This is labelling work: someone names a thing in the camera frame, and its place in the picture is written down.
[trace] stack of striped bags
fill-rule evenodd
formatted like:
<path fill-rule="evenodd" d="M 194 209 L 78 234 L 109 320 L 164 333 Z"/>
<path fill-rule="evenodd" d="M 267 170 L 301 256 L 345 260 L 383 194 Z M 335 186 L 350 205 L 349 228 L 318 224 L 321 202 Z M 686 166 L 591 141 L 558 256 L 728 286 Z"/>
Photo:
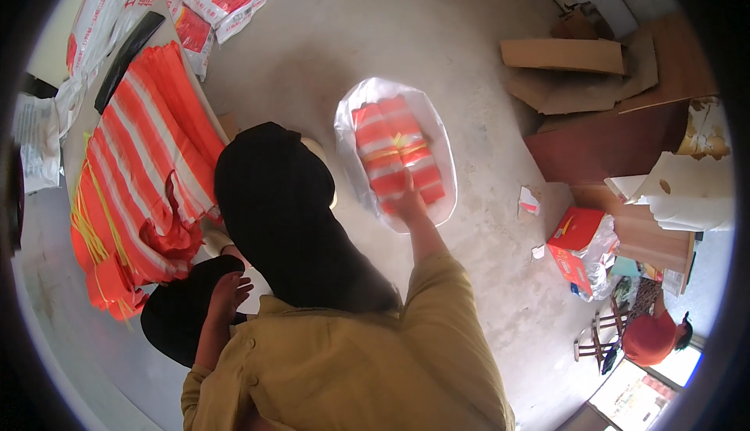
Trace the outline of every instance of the stack of striped bags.
<path fill-rule="evenodd" d="M 402 95 L 365 104 L 352 117 L 357 152 L 383 212 L 395 212 L 392 201 L 404 192 L 406 168 L 426 204 L 445 196 L 427 141 Z"/>
<path fill-rule="evenodd" d="M 145 49 L 88 139 L 70 215 L 94 306 L 127 320 L 148 298 L 139 286 L 188 276 L 199 221 L 219 219 L 214 168 L 223 149 L 180 46 Z"/>

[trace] beige shoe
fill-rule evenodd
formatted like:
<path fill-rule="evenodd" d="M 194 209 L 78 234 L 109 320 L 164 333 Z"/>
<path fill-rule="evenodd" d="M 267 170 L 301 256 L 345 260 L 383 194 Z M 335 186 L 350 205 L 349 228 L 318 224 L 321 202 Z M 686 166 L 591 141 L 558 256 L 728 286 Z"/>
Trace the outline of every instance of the beige shoe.
<path fill-rule="evenodd" d="M 308 150 L 313 152 L 313 155 L 318 156 L 320 160 L 323 161 L 323 164 L 325 164 L 325 167 L 328 167 L 328 159 L 326 159 L 325 150 L 323 150 L 323 146 L 320 146 L 320 143 L 316 142 L 313 139 L 304 138 L 304 137 L 300 141 L 302 141 L 303 145 L 307 146 Z M 333 199 L 331 200 L 331 205 L 329 205 L 329 208 L 333 210 L 337 202 L 338 202 L 338 194 L 336 193 L 336 190 L 334 188 Z"/>
<path fill-rule="evenodd" d="M 203 249 L 205 249 L 206 253 L 208 253 L 211 258 L 219 257 L 221 251 L 224 250 L 226 246 L 234 245 L 228 235 L 217 230 L 204 231 L 203 243 L 205 244 Z"/>

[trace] red cardboard box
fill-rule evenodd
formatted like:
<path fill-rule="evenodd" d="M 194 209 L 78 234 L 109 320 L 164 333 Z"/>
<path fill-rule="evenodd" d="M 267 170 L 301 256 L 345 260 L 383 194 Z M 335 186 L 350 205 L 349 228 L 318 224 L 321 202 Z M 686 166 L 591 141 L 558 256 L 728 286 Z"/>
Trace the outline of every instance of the red cardboard box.
<path fill-rule="evenodd" d="M 552 237 L 547 241 L 547 247 L 555 258 L 562 276 L 590 295 L 593 293 L 584 263 L 570 251 L 581 250 L 589 245 L 604 216 L 604 211 L 572 206 L 568 208 Z"/>

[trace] hand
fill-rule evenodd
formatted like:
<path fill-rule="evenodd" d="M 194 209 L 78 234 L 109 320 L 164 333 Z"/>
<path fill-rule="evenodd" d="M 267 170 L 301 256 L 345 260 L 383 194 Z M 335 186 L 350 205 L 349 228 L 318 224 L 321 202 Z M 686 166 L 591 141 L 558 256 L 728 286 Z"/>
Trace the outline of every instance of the hand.
<path fill-rule="evenodd" d="M 211 294 L 209 313 L 206 322 L 215 322 L 221 326 L 229 325 L 235 318 L 237 308 L 250 296 L 250 278 L 234 271 L 222 276 Z"/>
<path fill-rule="evenodd" d="M 406 170 L 406 188 L 401 198 L 393 201 L 393 207 L 396 213 L 407 226 L 419 217 L 427 216 L 427 206 L 419 194 L 419 190 L 414 188 L 414 179 L 409 170 Z"/>

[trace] person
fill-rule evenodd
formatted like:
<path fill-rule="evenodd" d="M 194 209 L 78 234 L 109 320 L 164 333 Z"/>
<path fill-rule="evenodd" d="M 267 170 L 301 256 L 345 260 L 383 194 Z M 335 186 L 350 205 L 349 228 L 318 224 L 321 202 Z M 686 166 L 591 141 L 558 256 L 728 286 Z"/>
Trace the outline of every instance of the person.
<path fill-rule="evenodd" d="M 653 299 L 653 314 L 639 308 L 645 297 Z M 629 316 L 629 324 L 623 333 L 623 352 L 638 366 L 653 366 L 661 363 L 670 352 L 684 350 L 690 345 L 693 327 L 685 313 L 682 323 L 675 325 L 664 304 L 664 291 L 652 280 L 642 279 L 638 296 Z"/>
<path fill-rule="evenodd" d="M 229 237 L 146 302 L 146 338 L 191 367 L 184 429 L 514 429 L 464 268 L 407 175 L 395 202 L 415 266 L 406 302 L 329 209 L 333 179 L 301 136 L 267 123 L 216 166 Z M 251 264 L 273 295 L 236 312 Z"/>

